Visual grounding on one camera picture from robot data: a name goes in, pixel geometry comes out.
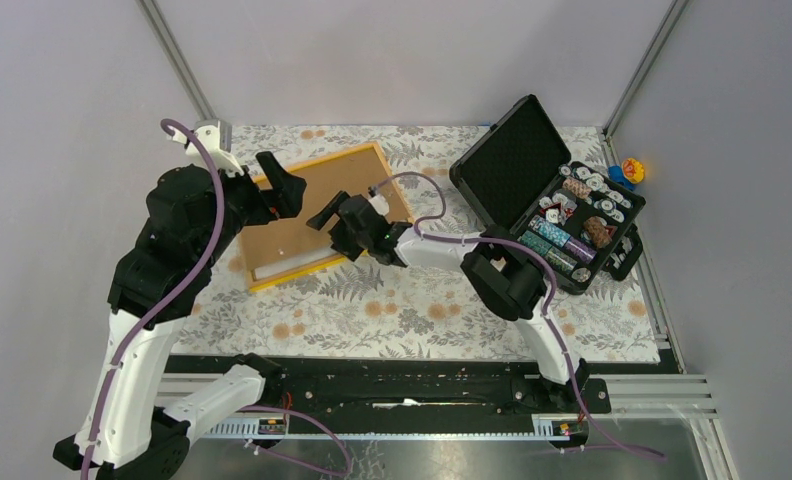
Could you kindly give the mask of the building and sky photo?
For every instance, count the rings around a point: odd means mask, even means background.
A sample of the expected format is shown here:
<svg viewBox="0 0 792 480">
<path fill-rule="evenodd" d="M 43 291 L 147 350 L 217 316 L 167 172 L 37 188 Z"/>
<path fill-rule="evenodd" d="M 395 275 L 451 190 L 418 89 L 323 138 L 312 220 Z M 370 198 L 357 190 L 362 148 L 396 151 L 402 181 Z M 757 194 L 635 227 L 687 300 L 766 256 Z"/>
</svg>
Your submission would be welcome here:
<svg viewBox="0 0 792 480">
<path fill-rule="evenodd" d="M 319 248 L 294 256 L 282 256 L 278 261 L 255 267 L 252 269 L 252 276 L 256 282 L 280 279 L 341 258 L 330 247 Z"/>
</svg>

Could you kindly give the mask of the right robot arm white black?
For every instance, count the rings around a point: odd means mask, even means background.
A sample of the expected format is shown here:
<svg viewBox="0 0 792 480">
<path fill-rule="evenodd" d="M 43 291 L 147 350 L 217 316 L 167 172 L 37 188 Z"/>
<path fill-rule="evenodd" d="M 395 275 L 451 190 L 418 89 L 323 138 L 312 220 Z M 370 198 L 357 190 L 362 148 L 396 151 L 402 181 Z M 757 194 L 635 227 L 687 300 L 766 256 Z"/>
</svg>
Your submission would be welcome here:
<svg viewBox="0 0 792 480">
<path fill-rule="evenodd" d="M 551 310 L 558 285 L 548 262 L 505 230 L 433 233 L 422 230 L 418 222 L 388 220 L 388 206 L 381 195 L 340 191 L 306 224 L 327 230 L 332 249 L 350 260 L 366 253 L 382 265 L 462 273 L 484 306 L 512 322 L 522 336 L 549 405 L 590 417 L 584 399 L 590 367 L 568 345 Z"/>
</svg>

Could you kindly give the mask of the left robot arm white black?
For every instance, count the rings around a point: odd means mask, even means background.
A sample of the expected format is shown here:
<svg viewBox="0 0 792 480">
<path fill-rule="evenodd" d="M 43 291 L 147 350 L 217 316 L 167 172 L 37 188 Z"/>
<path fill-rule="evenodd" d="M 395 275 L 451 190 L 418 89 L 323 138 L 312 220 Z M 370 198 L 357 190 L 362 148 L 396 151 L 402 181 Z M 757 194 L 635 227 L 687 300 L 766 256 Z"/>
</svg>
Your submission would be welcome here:
<svg viewBox="0 0 792 480">
<path fill-rule="evenodd" d="M 268 411 L 281 401 L 277 366 L 249 354 L 187 398 L 156 404 L 171 348 L 213 265 L 245 227 L 302 209 L 306 181 L 270 152 L 257 159 L 267 189 L 244 171 L 189 165 L 163 174 L 149 192 L 148 219 L 113 275 L 96 397 L 81 429 L 55 445 L 59 463 L 101 479 L 168 479 L 190 446 L 235 410 Z"/>
</svg>

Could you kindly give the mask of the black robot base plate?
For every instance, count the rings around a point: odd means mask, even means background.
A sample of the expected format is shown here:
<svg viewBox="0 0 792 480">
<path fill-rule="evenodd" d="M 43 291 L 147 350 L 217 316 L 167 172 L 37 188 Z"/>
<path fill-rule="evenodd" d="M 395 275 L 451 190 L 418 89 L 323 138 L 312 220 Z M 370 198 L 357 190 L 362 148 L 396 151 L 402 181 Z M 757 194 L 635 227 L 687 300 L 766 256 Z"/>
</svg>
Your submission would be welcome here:
<svg viewBox="0 0 792 480">
<path fill-rule="evenodd" d="M 327 427 L 378 428 L 420 420 L 452 428 L 490 418 L 533 415 L 582 421 L 553 403 L 535 364 L 455 360 L 271 357 L 279 367 L 263 404 L 308 414 Z M 593 414 L 611 404 L 604 381 L 588 378 L 583 396 Z"/>
</svg>

